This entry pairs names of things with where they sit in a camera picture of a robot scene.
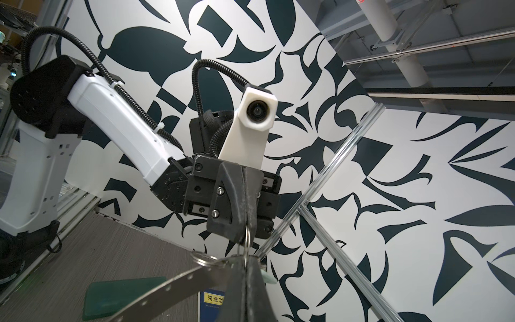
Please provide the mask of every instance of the key ring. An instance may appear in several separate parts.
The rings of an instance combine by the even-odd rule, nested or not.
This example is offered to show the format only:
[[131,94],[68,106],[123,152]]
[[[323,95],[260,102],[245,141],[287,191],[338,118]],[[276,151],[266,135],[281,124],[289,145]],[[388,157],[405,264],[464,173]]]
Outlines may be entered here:
[[245,244],[243,248],[243,259],[245,268],[247,268],[247,260],[249,258],[249,248],[250,248],[250,229],[245,226]]
[[199,251],[192,251],[190,253],[190,256],[193,258],[193,261],[200,266],[204,267],[215,267],[215,266],[224,266],[225,263],[223,261],[220,261],[218,258],[214,256],[210,256],[208,254],[204,254],[203,252]]

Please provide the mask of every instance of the patterned wall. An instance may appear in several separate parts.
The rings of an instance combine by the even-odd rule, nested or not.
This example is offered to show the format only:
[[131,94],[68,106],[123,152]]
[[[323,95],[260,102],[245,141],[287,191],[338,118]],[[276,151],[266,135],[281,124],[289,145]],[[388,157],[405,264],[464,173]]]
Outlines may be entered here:
[[[279,99],[263,169],[283,177],[282,213],[373,102],[292,0],[75,0],[66,29],[84,41],[191,154],[191,68],[217,59]],[[56,55],[86,58],[66,40]],[[206,109],[240,89],[200,74]],[[515,316],[515,125],[387,110],[309,208],[406,322]],[[101,211],[189,249],[235,252],[205,219],[170,213],[130,160],[93,128],[66,179]],[[257,240],[254,248],[261,241]],[[279,321],[379,318],[302,218],[267,256]]]
[[[309,209],[405,322],[513,321],[514,137],[514,122],[386,110]],[[378,320],[303,218],[268,260],[279,321]]]
[[[75,0],[65,28],[125,81],[127,91],[188,155],[188,125],[197,115],[191,85],[197,59],[217,59],[271,90],[280,102],[263,169],[283,178],[280,216],[373,105],[293,0]],[[67,40],[58,41],[60,54],[87,61]],[[225,75],[204,69],[199,83],[204,109],[239,105],[242,92]],[[218,257],[235,252],[232,243],[205,230],[204,218],[165,208],[96,127],[77,148],[66,180],[101,196],[102,213],[162,239]]]

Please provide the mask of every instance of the white pipe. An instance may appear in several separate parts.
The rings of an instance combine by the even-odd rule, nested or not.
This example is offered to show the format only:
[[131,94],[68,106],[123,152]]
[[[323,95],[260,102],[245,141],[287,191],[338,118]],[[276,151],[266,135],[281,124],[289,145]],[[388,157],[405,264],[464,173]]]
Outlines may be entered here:
[[429,77],[424,67],[419,63],[417,56],[402,56],[396,59],[395,63],[411,87],[419,87],[429,82]]
[[[399,24],[385,0],[356,0],[381,41],[389,40],[399,29]],[[397,45],[386,46],[389,52],[394,52]],[[402,75],[411,87],[419,87],[429,82],[424,67],[416,56],[403,56],[396,60]]]
[[356,0],[375,32],[387,41],[399,27],[385,0]]

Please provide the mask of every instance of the green sponge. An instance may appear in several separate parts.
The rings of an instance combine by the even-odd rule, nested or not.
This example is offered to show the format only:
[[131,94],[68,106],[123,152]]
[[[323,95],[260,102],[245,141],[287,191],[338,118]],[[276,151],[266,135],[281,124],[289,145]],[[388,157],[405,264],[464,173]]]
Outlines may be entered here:
[[165,281],[162,276],[91,283],[84,297],[82,320],[113,315]]

